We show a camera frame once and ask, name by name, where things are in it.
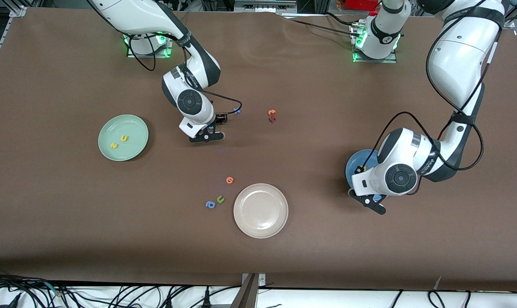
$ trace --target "brown tabletop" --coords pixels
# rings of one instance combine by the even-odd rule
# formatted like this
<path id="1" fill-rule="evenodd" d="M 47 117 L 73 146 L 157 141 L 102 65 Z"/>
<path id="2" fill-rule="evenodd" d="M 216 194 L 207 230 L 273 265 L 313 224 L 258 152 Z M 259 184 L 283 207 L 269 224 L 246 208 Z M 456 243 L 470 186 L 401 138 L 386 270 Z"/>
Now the brown tabletop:
<path id="1" fill-rule="evenodd" d="M 388 197 L 385 215 L 347 195 L 349 156 L 411 111 L 432 135 L 451 108 L 424 63 L 441 22 L 410 18 L 393 64 L 353 63 L 348 37 L 270 13 L 182 17 L 222 67 L 210 90 L 243 101 L 221 142 L 190 144 L 161 76 L 125 57 L 92 10 L 29 9 L 0 52 L 0 271 L 47 279 L 237 284 L 265 272 L 286 287 L 517 290 L 517 38 L 504 31 L 485 78 L 478 166 Z M 305 20 L 343 30 L 328 17 Z M 212 98 L 217 111 L 236 107 Z M 278 120 L 268 121 L 276 109 Z M 100 154 L 108 119 L 142 117 L 151 137 L 129 162 Z M 419 128 L 401 117 L 393 129 Z M 463 164 L 475 159 L 475 136 Z M 226 177 L 233 177 L 231 185 Z M 239 191 L 278 187 L 279 234 L 233 219 Z M 205 202 L 218 195 L 215 209 Z"/>

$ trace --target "white plate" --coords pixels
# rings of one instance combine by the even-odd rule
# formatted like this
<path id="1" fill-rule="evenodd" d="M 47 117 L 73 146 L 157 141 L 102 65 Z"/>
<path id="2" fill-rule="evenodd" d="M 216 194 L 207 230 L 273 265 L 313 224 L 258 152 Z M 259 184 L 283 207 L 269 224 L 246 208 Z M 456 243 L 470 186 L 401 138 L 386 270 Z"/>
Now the white plate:
<path id="1" fill-rule="evenodd" d="M 270 184 L 253 184 L 239 193 L 233 218 L 243 233 L 254 238 L 276 235 L 287 222 L 289 208 L 283 193 Z"/>

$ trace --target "red object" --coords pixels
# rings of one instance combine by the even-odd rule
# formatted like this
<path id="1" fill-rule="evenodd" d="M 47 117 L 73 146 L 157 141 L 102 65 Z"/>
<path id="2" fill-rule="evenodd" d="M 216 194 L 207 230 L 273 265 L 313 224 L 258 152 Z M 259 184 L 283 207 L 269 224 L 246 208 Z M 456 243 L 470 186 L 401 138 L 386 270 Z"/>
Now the red object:
<path id="1" fill-rule="evenodd" d="M 346 8 L 352 10 L 371 11 L 377 4 L 377 0 L 346 0 Z"/>

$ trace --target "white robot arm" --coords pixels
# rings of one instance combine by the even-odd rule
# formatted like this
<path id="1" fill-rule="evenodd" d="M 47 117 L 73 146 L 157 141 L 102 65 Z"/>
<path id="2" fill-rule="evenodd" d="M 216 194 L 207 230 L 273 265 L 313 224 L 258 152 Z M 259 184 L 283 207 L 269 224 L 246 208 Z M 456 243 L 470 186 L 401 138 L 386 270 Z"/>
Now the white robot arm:
<path id="1" fill-rule="evenodd" d="M 379 148 L 379 164 L 352 176 L 350 196 L 380 214 L 385 210 L 373 195 L 382 199 L 404 195 L 416 187 L 418 176 L 438 182 L 458 170 L 485 91 L 479 84 L 481 67 L 492 49 L 490 63 L 504 22 L 505 10 L 498 0 L 418 0 L 418 4 L 444 21 L 427 65 L 432 84 L 463 114 L 455 109 L 442 141 L 406 128 L 392 131 Z"/>
<path id="2" fill-rule="evenodd" d="M 224 138 L 217 132 L 197 136 L 215 122 L 211 101 L 197 89 L 205 89 L 219 81 L 219 63 L 164 4 L 154 0 L 92 0 L 100 14 L 116 29 L 129 35 L 166 33 L 186 49 L 190 58 L 163 76 L 162 89 L 169 102 L 182 113 L 179 127 L 192 142 Z"/>

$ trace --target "white floor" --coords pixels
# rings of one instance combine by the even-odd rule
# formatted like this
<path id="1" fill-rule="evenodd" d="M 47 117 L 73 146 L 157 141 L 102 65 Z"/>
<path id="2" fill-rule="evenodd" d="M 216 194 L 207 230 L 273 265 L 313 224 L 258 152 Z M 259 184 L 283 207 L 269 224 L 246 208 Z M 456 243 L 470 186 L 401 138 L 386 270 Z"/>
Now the white floor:
<path id="1" fill-rule="evenodd" d="M 129 304 L 131 300 L 150 287 L 144 287 L 138 292 L 131 294 L 121 305 Z M 222 287 L 211 287 L 210 291 Z M 83 296 L 92 299 L 101 299 L 110 302 L 118 294 L 119 287 L 71 287 L 70 290 L 78 292 Z M 142 308 L 156 308 L 158 302 L 164 299 L 169 287 L 161 287 L 160 292 L 153 290 L 137 300 Z M 230 304 L 235 298 L 239 289 L 229 289 L 211 297 L 212 304 Z M 193 287 L 180 293 L 174 298 L 174 308 L 190 308 L 198 300 L 203 298 L 205 287 Z M 372 291 L 372 290 L 259 290 L 257 308 L 390 308 L 398 291 Z M 463 308 L 467 293 L 465 292 L 439 292 L 446 308 Z M 8 292 L 7 289 L 0 290 L 0 305 L 7 305 L 13 300 L 18 292 Z M 433 307 L 428 301 L 427 292 L 405 291 L 399 298 L 397 308 L 429 308 Z M 434 303 L 442 307 L 433 296 Z M 68 302 L 71 308 L 77 308 L 74 302 Z M 65 304 L 59 297 L 54 300 L 55 307 L 63 308 Z M 86 302 L 81 300 L 84 308 L 107 308 L 107 304 Z M 513 293 L 485 293 L 474 292 L 468 305 L 469 308 L 517 308 L 517 294 Z M 18 308 L 34 308 L 30 296 L 21 296 Z"/>

